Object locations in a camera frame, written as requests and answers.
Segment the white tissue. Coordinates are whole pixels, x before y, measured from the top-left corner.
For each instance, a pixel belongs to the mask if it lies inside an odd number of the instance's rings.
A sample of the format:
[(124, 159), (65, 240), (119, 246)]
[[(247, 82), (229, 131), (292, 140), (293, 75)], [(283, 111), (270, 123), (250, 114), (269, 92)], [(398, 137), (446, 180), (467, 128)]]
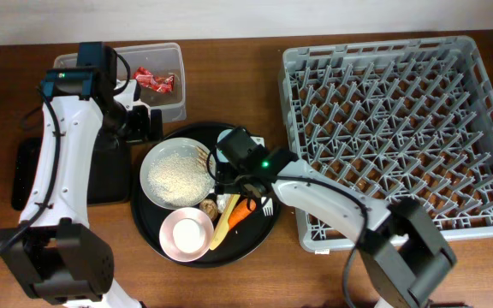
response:
[(222, 214), (224, 212), (230, 198), (231, 198), (230, 194), (218, 194), (216, 196), (217, 211), (219, 214)]

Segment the orange carrot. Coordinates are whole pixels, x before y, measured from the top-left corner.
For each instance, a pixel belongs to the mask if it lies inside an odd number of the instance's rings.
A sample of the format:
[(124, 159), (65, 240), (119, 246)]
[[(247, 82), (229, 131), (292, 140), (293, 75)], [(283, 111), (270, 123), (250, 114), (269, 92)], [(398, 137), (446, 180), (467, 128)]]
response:
[(256, 201), (253, 199), (245, 198), (240, 201), (240, 203), (235, 206), (234, 210), (229, 216), (229, 229), (233, 229), (241, 221), (250, 216), (256, 210), (256, 207)]

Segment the brown walnut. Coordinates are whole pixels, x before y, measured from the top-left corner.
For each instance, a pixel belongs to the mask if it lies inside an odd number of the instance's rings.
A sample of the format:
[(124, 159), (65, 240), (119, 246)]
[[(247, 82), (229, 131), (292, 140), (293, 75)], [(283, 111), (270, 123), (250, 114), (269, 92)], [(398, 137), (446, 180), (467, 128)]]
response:
[(199, 203), (199, 208), (214, 222), (218, 215), (217, 203), (211, 198), (206, 198)]

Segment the white plastic fork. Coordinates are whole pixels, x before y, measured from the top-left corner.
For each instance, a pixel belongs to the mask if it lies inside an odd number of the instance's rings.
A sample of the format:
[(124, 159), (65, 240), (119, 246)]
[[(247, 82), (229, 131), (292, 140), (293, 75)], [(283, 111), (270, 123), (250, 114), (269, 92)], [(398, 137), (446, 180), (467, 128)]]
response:
[(272, 216), (274, 213), (272, 199), (268, 197), (262, 197), (261, 203), (262, 203), (262, 212), (264, 216)]

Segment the yellow plastic knife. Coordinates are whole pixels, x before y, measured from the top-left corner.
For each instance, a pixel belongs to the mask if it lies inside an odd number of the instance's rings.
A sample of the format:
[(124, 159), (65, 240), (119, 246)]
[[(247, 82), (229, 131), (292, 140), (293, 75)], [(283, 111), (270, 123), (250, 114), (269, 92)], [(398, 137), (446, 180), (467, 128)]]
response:
[(230, 196), (228, 203), (214, 230), (213, 237), (209, 245), (209, 249), (211, 251), (216, 250), (225, 239), (226, 234), (229, 231), (229, 217), (231, 216), (231, 213), (233, 212), (233, 209), (235, 208), (235, 205), (237, 204), (239, 198), (239, 194), (232, 194)]

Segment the red snack wrapper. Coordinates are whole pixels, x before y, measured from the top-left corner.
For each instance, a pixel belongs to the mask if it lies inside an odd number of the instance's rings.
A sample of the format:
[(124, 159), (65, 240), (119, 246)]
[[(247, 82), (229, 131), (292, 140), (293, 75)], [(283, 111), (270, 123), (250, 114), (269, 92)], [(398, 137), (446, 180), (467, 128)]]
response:
[(144, 88), (159, 93), (170, 93), (174, 91), (175, 76), (157, 76), (144, 67), (138, 67), (133, 75), (134, 79)]

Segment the grey plate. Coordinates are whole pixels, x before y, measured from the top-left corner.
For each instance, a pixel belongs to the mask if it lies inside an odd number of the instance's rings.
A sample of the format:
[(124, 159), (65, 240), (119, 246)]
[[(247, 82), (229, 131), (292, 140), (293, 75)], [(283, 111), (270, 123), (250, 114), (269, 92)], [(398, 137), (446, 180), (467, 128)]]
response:
[[(147, 198), (150, 201), (152, 201), (155, 205), (160, 206), (160, 207), (167, 209), (167, 210), (178, 210), (178, 209), (180, 209), (180, 208), (165, 207), (165, 206), (156, 204), (154, 202), (154, 199), (152, 198), (151, 194), (149, 193), (149, 188), (147, 186), (147, 179), (146, 179), (147, 171), (149, 169), (150, 164), (155, 162), (157, 159), (160, 159), (161, 157), (164, 157), (166, 155), (169, 155), (169, 154), (172, 154), (175, 152), (179, 153), (180, 155), (183, 155), (183, 156), (196, 156), (197, 155), (197, 152), (195, 150), (196, 146), (199, 146), (200, 148), (204, 149), (209, 154), (209, 149), (205, 145), (201, 144), (197, 140), (189, 139), (189, 138), (183, 138), (183, 137), (167, 139), (167, 140), (159, 143), (158, 145), (155, 145), (146, 154), (146, 156), (143, 159), (142, 164), (140, 166), (140, 187), (141, 187), (143, 193), (147, 196)], [(210, 175), (210, 173), (216, 171), (215, 160), (211, 158), (211, 162), (212, 162), (211, 167), (207, 168), (209, 175)]]

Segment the pink bowl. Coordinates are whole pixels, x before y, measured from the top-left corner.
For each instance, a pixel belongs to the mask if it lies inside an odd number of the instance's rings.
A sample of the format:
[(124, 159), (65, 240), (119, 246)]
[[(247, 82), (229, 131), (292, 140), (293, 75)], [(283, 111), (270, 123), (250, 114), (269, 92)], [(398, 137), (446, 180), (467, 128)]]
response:
[[(192, 219), (196, 221), (205, 231), (205, 241), (203, 246), (193, 253), (180, 251), (173, 240), (173, 228), (182, 219)], [(214, 227), (211, 219), (197, 208), (182, 208), (171, 212), (164, 220), (159, 231), (159, 241), (163, 251), (167, 256), (177, 262), (191, 262), (203, 257), (209, 250)]]

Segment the white cup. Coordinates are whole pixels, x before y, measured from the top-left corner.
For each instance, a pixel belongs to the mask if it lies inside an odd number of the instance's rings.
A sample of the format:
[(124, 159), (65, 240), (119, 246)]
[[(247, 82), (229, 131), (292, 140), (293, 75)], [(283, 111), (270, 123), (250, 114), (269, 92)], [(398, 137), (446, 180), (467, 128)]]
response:
[(193, 253), (199, 250), (205, 241), (205, 231), (192, 219), (182, 219), (173, 228), (175, 246), (182, 252)]

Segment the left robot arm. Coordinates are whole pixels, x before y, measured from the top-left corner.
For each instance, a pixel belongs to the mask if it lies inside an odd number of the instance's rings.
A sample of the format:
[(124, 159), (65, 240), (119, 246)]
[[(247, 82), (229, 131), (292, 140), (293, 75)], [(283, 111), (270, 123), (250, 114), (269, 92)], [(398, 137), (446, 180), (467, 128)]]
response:
[(0, 229), (0, 259), (31, 299), (66, 307), (141, 307), (114, 277), (110, 246), (89, 229), (87, 190), (99, 135), (158, 141), (163, 116), (140, 86), (117, 84), (124, 60), (102, 42), (79, 45), (72, 68), (40, 82), (44, 132), (33, 188), (15, 228)]

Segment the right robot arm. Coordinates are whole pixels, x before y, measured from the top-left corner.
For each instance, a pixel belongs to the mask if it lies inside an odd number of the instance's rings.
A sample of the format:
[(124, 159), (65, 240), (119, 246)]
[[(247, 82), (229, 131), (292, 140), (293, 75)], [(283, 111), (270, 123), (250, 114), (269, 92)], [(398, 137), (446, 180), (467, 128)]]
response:
[(248, 197), (270, 197), (303, 210), (353, 242), (379, 302), (425, 307), (457, 258), (422, 205), (371, 198), (320, 174), (288, 149), (271, 151), (244, 127), (222, 137), (209, 153), (224, 157), (233, 180), (220, 185)]

